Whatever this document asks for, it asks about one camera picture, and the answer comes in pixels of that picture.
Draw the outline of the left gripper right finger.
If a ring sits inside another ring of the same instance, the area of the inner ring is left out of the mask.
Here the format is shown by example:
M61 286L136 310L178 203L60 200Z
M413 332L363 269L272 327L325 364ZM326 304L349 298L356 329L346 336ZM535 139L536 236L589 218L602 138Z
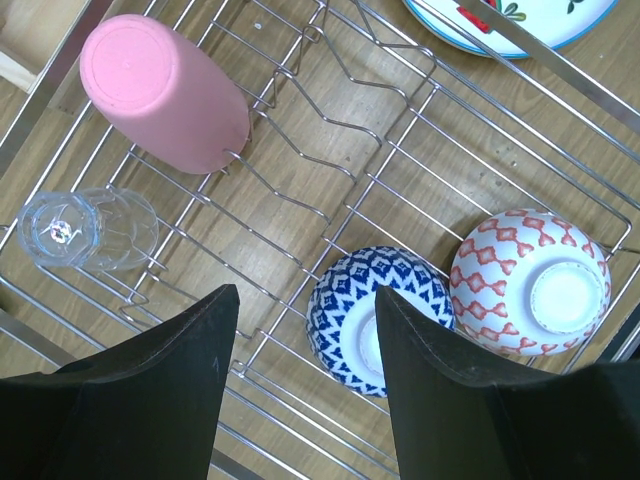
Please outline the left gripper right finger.
M382 287L375 310L404 479L635 479L639 364L550 374L493 354Z

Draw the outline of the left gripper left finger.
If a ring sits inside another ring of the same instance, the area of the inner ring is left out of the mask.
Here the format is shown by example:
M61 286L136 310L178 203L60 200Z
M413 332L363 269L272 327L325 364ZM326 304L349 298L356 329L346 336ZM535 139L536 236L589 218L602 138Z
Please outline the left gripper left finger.
M187 310L59 370L1 382L5 479L204 479L240 299Z

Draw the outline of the red patterned bowl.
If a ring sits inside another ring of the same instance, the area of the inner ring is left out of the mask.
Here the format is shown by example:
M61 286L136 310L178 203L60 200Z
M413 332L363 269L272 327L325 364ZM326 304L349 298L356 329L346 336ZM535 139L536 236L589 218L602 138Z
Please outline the red patterned bowl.
M438 272L405 249L372 246L334 263L312 290L306 334L319 363L339 383L359 394L385 398L375 297L389 287L427 318L453 330L450 295Z

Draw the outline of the blue patterned bowl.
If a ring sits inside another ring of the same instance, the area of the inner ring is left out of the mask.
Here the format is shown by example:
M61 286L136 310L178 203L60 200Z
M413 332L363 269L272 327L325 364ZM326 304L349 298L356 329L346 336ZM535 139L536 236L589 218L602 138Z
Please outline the blue patterned bowl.
M604 319L612 280L603 252L572 223L511 209L460 244L449 292L461 331L498 354L551 356L579 346Z

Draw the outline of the clear drinking glass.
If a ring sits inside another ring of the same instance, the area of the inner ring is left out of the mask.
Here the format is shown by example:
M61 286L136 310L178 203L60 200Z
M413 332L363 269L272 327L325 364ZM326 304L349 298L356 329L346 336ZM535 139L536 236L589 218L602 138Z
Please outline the clear drinking glass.
M21 209L17 231L36 264L91 271L144 264L159 236L151 204L121 188L39 192Z

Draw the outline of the wire dish rack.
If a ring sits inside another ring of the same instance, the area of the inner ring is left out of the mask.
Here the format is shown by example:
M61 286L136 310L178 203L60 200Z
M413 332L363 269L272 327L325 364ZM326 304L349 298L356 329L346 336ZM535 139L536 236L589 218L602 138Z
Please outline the wire dish rack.
M159 20L242 89L252 134L225 169L178 172L126 139L83 92L78 57L112 13ZM639 343L639 133L603 109L639 103L639 5L620 2L565 51L589 99L540 60L446 46L400 1L87 1L20 101L1 105L1 373L40 371L157 325L222 283L241 310L209 464L213 479L395 479L387 403L313 358L307 302L368 245L446 272L480 221L550 210L602 248L612 301L584 343L530 366L568 372ZM126 272L36 265L20 208L43 191L129 188L159 218Z

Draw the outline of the pink plastic cup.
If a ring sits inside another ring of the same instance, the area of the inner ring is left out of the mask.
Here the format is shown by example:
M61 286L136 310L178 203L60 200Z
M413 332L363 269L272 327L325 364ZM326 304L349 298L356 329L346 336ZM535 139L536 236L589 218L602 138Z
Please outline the pink plastic cup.
M82 86L125 137L182 172L226 167L250 136L248 104L200 48L139 14L99 24L81 50Z

